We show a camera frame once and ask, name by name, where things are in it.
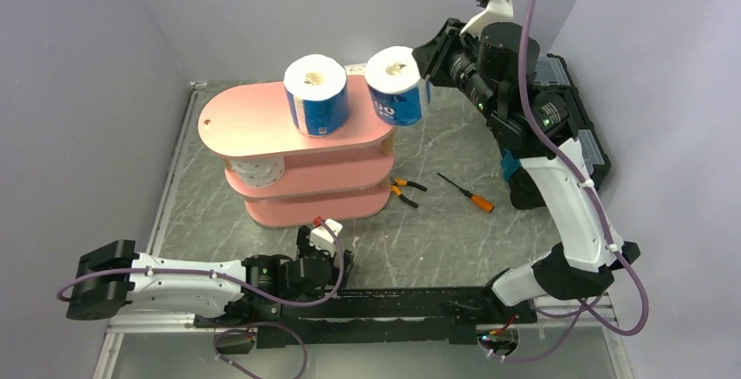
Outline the pink three-tier shelf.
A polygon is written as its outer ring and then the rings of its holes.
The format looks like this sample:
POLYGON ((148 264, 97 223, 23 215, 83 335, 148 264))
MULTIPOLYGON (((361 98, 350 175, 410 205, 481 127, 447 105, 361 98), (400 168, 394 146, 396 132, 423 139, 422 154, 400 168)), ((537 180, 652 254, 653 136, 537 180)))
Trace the pink three-tier shelf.
POLYGON ((311 224, 317 217, 347 220, 381 211, 391 194, 394 128, 375 114, 361 75, 348 78, 350 116, 326 137, 294 126, 281 82, 236 86, 210 100, 198 119, 203 144, 225 162, 225 178, 249 216, 266 227, 311 224), (275 184, 249 188, 230 160, 281 156, 275 184))

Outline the blue roll front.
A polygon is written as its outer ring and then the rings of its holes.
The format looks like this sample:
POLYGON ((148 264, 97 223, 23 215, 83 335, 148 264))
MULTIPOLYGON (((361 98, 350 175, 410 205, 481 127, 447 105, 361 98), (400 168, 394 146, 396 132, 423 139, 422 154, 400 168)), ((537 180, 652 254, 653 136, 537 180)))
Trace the blue roll front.
POLYGON ((420 76, 412 48, 391 46, 374 54, 364 68, 377 117, 389 125, 411 126, 422 120, 432 94, 420 76))

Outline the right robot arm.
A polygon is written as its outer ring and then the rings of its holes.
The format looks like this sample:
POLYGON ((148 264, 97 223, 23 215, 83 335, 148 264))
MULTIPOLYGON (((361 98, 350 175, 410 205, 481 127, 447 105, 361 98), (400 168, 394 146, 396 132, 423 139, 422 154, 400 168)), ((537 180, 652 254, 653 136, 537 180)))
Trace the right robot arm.
POLYGON ((636 243, 602 229, 584 182, 602 184, 610 159, 564 59, 541 55, 534 40, 527 44, 529 106, 523 107, 517 71, 521 31, 518 24, 493 23, 474 37, 450 18, 412 52, 425 80, 458 89, 485 118, 502 156, 512 205, 546 208, 560 236, 543 256, 491 280, 481 310, 493 322, 537 297, 600 295, 613 283, 614 272, 640 254, 636 243))

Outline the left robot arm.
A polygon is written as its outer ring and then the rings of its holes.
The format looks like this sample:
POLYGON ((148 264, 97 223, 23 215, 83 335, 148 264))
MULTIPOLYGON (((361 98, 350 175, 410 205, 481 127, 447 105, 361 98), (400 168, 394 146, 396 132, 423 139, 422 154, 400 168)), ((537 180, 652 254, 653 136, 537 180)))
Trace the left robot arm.
POLYGON ((119 312, 186 312, 237 327, 253 316, 288 307, 318 306, 345 286, 354 254, 338 241, 331 221, 302 226, 297 253, 259 254, 201 262, 137 252, 132 240, 117 240, 78 261, 75 280, 57 298, 70 320, 104 320, 119 312))

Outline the blue roll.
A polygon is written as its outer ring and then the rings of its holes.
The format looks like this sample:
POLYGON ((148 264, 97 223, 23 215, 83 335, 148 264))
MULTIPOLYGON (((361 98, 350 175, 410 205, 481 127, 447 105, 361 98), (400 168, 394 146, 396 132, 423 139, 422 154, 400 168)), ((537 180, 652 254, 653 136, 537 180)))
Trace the blue roll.
POLYGON ((422 120, 432 94, 420 76, 412 48, 391 46, 374 54, 364 68, 377 117, 389 125, 411 126, 422 120))
POLYGON ((309 54, 284 72, 283 86, 297 130, 310 137, 328 136, 349 118, 348 76, 334 59, 309 54))

